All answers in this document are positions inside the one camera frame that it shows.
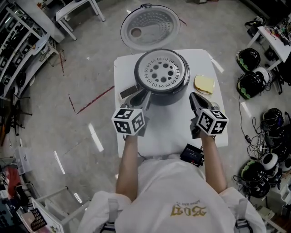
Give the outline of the dark blue rice cooker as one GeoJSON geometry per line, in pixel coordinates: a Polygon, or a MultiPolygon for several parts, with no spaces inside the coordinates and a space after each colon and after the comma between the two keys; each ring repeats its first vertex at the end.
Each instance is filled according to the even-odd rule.
{"type": "Polygon", "coordinates": [[[120,35],[129,48],[143,51],[134,67],[137,92],[151,91],[151,104],[166,106],[184,95],[190,81],[186,59],[165,46],[179,34],[181,21],[168,7],[141,5],[123,21],[120,35]]]}

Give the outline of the person's white shirt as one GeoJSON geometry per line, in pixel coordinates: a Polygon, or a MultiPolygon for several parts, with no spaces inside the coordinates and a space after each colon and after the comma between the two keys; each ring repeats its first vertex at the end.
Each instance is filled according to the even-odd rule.
{"type": "Polygon", "coordinates": [[[77,233],[266,233],[252,204],[235,188],[217,193],[197,167],[178,159],[150,159],[138,168],[138,195],[94,194],[77,233]]]}

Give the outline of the person's right forearm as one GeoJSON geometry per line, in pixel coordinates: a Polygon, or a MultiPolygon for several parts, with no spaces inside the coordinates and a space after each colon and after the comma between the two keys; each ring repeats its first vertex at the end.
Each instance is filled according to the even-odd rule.
{"type": "Polygon", "coordinates": [[[206,182],[219,194],[227,189],[227,182],[218,149],[212,136],[200,132],[200,137],[205,160],[206,182]]]}

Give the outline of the person's left forearm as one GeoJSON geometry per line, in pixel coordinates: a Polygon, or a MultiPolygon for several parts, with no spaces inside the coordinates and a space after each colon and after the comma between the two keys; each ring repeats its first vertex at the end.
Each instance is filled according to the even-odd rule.
{"type": "Polygon", "coordinates": [[[132,202],[138,194],[138,138],[127,136],[119,167],[115,192],[128,197],[132,202]]]}

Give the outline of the black tripod stand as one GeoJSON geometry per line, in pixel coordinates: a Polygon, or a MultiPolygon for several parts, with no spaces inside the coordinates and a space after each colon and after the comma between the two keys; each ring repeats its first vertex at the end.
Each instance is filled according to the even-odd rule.
{"type": "Polygon", "coordinates": [[[25,127],[18,123],[20,115],[32,116],[33,114],[25,112],[21,108],[20,101],[22,99],[30,99],[30,97],[18,97],[14,94],[14,91],[10,91],[9,100],[10,105],[8,112],[5,113],[5,109],[2,110],[2,116],[0,119],[0,134],[3,132],[5,135],[9,134],[11,128],[14,129],[15,135],[19,136],[17,128],[25,129],[25,127]]]}

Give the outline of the black mesh panel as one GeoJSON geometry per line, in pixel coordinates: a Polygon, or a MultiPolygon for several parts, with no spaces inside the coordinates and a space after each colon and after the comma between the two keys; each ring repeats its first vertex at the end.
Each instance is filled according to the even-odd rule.
{"type": "Polygon", "coordinates": [[[35,231],[37,231],[37,230],[39,230],[42,227],[47,225],[47,222],[45,221],[44,217],[42,216],[42,214],[40,213],[40,211],[37,208],[32,209],[31,213],[34,216],[34,220],[30,224],[33,232],[35,232],[35,231]]]}

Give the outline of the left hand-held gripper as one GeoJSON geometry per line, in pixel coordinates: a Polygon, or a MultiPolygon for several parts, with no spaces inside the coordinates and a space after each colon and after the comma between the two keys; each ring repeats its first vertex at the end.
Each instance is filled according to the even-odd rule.
{"type": "Polygon", "coordinates": [[[151,91],[133,93],[125,103],[117,108],[111,118],[116,133],[126,136],[144,136],[149,118],[147,112],[151,104],[151,91]]]}

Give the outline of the white oval board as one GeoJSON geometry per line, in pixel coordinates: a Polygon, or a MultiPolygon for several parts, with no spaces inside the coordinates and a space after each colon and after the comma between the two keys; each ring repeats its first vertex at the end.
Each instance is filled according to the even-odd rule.
{"type": "Polygon", "coordinates": [[[50,38],[50,34],[45,34],[43,37],[41,37],[38,42],[35,44],[35,48],[33,49],[32,55],[35,56],[37,55],[42,48],[46,45],[50,38]]]}

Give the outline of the pile of dome cases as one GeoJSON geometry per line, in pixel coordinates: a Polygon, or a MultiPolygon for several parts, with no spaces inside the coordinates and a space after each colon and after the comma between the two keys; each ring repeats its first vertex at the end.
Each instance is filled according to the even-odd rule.
{"type": "Polygon", "coordinates": [[[247,199],[261,199],[271,188],[280,188],[283,174],[291,170],[291,117],[271,108],[262,113],[259,124],[253,118],[252,126],[256,135],[244,135],[249,161],[233,179],[247,199]]]}

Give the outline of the white frame cart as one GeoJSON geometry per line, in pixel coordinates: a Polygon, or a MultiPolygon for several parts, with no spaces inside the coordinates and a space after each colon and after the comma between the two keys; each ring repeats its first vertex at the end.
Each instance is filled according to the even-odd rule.
{"type": "Polygon", "coordinates": [[[77,233],[80,224],[80,218],[83,217],[87,210],[90,200],[85,203],[80,203],[71,190],[65,186],[56,192],[39,197],[32,198],[33,207],[36,208],[46,222],[46,225],[38,230],[40,233],[77,233]],[[62,192],[69,193],[74,200],[80,205],[72,213],[67,213],[51,201],[51,198],[61,194],[62,192]]]}

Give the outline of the clear plastic box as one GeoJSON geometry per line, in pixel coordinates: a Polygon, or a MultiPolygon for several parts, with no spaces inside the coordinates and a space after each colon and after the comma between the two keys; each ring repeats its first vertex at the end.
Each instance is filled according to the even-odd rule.
{"type": "Polygon", "coordinates": [[[27,172],[32,171],[32,167],[30,165],[30,156],[31,150],[27,147],[17,147],[14,153],[16,164],[18,167],[18,172],[20,175],[23,175],[27,172]]]}

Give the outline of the white dome case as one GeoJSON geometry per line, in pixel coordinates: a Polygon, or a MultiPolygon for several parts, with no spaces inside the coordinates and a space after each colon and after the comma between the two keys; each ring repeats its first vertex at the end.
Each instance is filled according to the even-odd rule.
{"type": "Polygon", "coordinates": [[[266,68],[263,67],[258,67],[256,69],[254,69],[252,72],[254,72],[255,74],[257,74],[261,79],[264,80],[264,83],[268,83],[271,78],[272,78],[272,74],[269,70],[267,70],[266,68]]]}

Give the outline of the red cloth item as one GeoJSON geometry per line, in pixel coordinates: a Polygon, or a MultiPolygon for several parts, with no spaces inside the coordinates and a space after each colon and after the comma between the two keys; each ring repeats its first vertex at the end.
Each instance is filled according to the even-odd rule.
{"type": "Polygon", "coordinates": [[[17,168],[7,167],[6,180],[8,181],[8,199],[16,196],[16,187],[21,184],[20,175],[17,168]]]}

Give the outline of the yellow sponge cake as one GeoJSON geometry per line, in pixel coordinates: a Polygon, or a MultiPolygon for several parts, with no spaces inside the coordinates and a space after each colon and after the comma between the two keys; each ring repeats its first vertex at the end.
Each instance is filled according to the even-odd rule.
{"type": "Polygon", "coordinates": [[[194,78],[194,87],[200,92],[211,95],[214,92],[215,81],[212,78],[197,75],[194,78]]]}

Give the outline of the black dome case green trim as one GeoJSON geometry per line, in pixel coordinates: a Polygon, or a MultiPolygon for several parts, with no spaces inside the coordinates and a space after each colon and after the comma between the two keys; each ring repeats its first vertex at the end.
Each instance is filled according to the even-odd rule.
{"type": "Polygon", "coordinates": [[[239,67],[245,72],[250,72],[256,69],[261,61],[258,51],[253,48],[240,50],[236,54],[236,61],[239,67]]]}
{"type": "Polygon", "coordinates": [[[242,74],[237,82],[236,89],[238,93],[246,100],[249,100],[261,93],[267,82],[264,77],[254,72],[242,74]]]}

